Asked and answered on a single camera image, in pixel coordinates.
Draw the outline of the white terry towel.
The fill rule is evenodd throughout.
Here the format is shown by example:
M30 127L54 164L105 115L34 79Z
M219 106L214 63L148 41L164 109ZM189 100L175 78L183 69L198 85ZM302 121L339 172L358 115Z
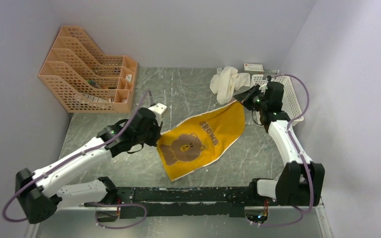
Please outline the white terry towel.
M216 95L217 102L223 105L232 100L235 90L253 86L254 83L249 73L239 73L237 68L227 66L219 74L213 75L209 88Z

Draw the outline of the yellow brown bear towel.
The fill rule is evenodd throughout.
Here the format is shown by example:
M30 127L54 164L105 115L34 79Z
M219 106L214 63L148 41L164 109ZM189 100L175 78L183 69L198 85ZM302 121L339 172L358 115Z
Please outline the yellow brown bear towel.
M162 133L157 151L170 181L216 162L243 134L245 109L231 102Z

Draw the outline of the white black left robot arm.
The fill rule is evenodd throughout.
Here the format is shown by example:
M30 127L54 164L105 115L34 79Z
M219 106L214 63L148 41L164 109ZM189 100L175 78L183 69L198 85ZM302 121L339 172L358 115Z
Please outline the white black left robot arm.
M120 153L132 154L132 147L156 146L161 136L163 104L139 108L130 119L103 128L90 141L53 164L16 174L16 198L31 224L40 223L58 210L81 203L115 204L118 189L108 177L68 185L80 173Z

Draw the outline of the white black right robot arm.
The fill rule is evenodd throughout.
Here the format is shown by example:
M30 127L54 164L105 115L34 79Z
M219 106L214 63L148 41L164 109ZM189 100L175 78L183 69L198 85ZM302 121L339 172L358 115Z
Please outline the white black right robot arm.
M325 174L324 166L306 154L296 138L292 121L283 111L284 85L268 82L265 89L255 85L236 94L234 99L251 112L260 115L261 125L275 142L284 169L278 180L253 179L256 187L248 191L248 200L260 205L267 197L281 206L317 206Z

